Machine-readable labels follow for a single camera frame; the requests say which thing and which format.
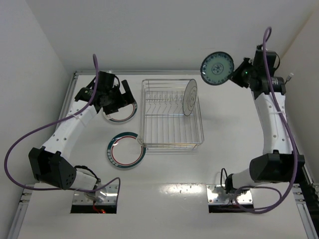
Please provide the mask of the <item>green blue patterned plate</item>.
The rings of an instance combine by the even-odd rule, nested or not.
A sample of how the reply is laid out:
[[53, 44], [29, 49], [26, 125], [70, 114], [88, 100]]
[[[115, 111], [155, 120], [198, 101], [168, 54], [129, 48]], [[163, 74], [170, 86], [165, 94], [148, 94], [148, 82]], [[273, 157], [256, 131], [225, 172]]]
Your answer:
[[233, 58], [222, 51], [208, 55], [200, 67], [200, 75], [203, 81], [213, 86], [224, 84], [233, 72]]

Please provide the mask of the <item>white grey patterned plate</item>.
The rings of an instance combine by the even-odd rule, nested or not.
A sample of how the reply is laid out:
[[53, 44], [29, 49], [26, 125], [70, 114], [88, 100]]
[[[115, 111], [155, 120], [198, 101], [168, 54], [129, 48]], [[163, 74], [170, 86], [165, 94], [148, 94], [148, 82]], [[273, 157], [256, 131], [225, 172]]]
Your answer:
[[197, 82], [191, 79], [184, 91], [183, 95], [183, 112], [185, 116], [191, 115], [197, 99]]

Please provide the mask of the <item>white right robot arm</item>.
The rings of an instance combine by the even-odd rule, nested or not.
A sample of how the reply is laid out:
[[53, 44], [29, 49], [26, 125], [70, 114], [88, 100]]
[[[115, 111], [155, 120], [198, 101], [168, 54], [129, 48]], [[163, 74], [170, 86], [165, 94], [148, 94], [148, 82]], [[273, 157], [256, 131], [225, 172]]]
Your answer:
[[235, 84], [250, 88], [261, 123], [264, 146], [261, 156], [250, 161], [248, 169], [227, 176], [225, 190], [234, 193], [243, 186], [290, 182], [305, 164], [303, 155], [293, 149], [285, 127], [286, 86], [282, 77], [275, 77], [277, 53], [256, 47], [251, 61], [244, 58], [232, 74]]

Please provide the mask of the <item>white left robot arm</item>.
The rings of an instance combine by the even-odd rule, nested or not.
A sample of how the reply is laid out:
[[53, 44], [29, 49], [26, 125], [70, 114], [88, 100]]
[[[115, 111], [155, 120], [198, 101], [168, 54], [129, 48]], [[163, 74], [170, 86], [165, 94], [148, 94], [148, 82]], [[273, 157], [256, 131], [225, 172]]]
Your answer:
[[41, 148], [32, 148], [29, 152], [32, 172], [39, 182], [62, 190], [92, 192], [96, 189], [98, 179], [95, 176], [79, 172], [68, 162], [72, 148], [89, 121], [99, 111], [110, 115], [136, 100], [127, 80], [118, 81], [115, 85], [118, 77], [103, 71], [98, 73], [95, 80], [98, 81], [97, 86], [90, 84], [80, 89], [67, 119], [59, 125], [49, 140]]

